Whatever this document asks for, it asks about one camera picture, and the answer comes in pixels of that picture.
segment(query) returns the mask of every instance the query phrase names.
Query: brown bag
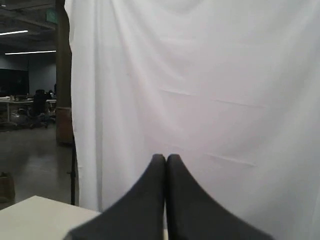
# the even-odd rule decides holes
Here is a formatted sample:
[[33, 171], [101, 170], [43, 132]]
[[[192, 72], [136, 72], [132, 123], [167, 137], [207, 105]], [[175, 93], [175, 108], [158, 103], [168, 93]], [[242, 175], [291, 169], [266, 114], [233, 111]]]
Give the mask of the brown bag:
[[0, 209], [13, 205], [16, 201], [14, 178], [9, 172], [0, 173]]

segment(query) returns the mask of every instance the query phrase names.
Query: white table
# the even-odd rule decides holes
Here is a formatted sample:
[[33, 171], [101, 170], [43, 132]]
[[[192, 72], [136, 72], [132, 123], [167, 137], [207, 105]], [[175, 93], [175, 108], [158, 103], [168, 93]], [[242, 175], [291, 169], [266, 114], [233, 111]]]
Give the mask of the white table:
[[[62, 240], [67, 232], [99, 212], [33, 196], [0, 211], [2, 240]], [[164, 239], [168, 240], [165, 230]]]
[[[13, 101], [10, 99], [0, 99], [0, 104], [6, 104], [6, 114], [7, 114], [7, 122], [10, 123], [10, 104], [12, 105], [23, 105], [23, 104], [32, 104], [34, 101], [31, 100], [25, 100], [25, 101]], [[48, 99], [46, 101], [49, 104], [55, 104], [57, 100], [55, 99]]]

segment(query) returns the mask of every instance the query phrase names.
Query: ceiling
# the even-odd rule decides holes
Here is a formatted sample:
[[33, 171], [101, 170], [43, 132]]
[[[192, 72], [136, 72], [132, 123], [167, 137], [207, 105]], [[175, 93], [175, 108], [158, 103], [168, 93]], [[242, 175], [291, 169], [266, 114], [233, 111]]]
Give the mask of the ceiling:
[[46, 21], [46, 12], [55, 0], [0, 0], [0, 54], [55, 50], [56, 24]]

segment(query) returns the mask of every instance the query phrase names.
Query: wall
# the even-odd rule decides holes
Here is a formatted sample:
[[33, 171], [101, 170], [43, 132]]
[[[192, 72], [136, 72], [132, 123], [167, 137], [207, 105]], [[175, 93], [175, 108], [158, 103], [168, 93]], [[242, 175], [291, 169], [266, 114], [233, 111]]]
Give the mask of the wall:
[[28, 57], [26, 55], [0, 55], [0, 69], [28, 70]]
[[34, 94], [37, 89], [54, 91], [56, 84], [56, 54], [29, 55], [29, 91]]

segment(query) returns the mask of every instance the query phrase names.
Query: wooden column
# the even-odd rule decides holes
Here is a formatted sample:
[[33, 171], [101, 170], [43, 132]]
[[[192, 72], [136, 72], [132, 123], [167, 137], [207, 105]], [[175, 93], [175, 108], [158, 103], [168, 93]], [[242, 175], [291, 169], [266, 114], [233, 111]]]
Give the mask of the wooden column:
[[69, 19], [64, 8], [65, 0], [56, 0], [58, 25], [56, 30], [56, 141], [72, 144], [71, 118], [71, 59], [69, 45]]

